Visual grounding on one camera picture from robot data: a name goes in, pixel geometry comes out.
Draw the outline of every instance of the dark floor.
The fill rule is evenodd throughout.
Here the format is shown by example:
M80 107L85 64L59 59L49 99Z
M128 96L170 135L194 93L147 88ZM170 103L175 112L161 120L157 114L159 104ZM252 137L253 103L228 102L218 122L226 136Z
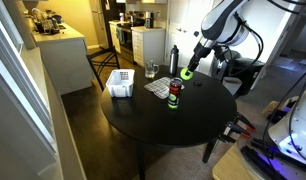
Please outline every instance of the dark floor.
M295 69L287 69L287 64L282 63L284 67L274 65L270 72L280 73L280 79L277 81L290 87L306 67L298 65L298 60L296 59L301 59L300 55L287 58L295 59L295 61L289 61L289 65L293 66L295 63ZM140 68L122 58L120 58L120 63L121 68ZM111 70L108 69L103 73L103 82L109 77ZM269 101L279 100L286 88L282 91L276 91L276 89L279 89L276 81L270 84L267 80L272 77L272 73L268 73L267 77L258 83L256 89L252 90L247 96L241 96L237 99L238 108L242 112L247 113L249 111L247 108L251 104L256 109L254 113L259 114L260 110ZM86 176L89 180L133 179L138 173L134 142L108 124L101 110L101 94L98 82L93 80L92 87L62 96ZM146 167L150 167L170 151L171 149L169 148L155 146L147 148Z

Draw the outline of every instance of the table top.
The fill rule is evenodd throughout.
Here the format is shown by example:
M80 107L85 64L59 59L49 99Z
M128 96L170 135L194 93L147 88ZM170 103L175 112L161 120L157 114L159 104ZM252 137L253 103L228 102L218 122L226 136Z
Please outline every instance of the table top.
M101 106L109 123L137 141L172 147L204 144L224 132L237 112L231 93L217 80L194 72L191 80L183 81L178 109L171 110L167 98L160 99L144 88L154 80L172 77L168 69L160 66L153 80L145 78L143 68L136 70L132 97L112 98L105 88Z

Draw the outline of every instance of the water bottle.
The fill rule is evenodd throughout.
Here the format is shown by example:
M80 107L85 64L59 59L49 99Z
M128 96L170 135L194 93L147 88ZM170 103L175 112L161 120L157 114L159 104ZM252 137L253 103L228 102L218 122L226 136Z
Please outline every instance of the water bottle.
M174 45L173 49L171 50L171 55L170 55L170 74L171 75L176 75L178 61L179 61L179 49L177 48L176 45Z

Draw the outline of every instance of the white basket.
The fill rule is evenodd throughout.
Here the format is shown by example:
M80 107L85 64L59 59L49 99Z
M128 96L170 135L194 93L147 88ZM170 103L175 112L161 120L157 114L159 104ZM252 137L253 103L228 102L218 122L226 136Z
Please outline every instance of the white basket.
M133 69L116 69L106 82L111 97L131 97L134 82Z

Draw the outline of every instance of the chair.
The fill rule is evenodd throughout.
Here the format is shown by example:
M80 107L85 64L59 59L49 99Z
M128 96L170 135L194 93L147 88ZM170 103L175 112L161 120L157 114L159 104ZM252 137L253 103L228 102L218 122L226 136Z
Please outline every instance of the chair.
M100 75L104 67L117 67L120 69L119 59L115 47L102 49L98 52L86 55L90 66L95 74L97 81L100 84L101 90L104 90L104 85L101 81Z

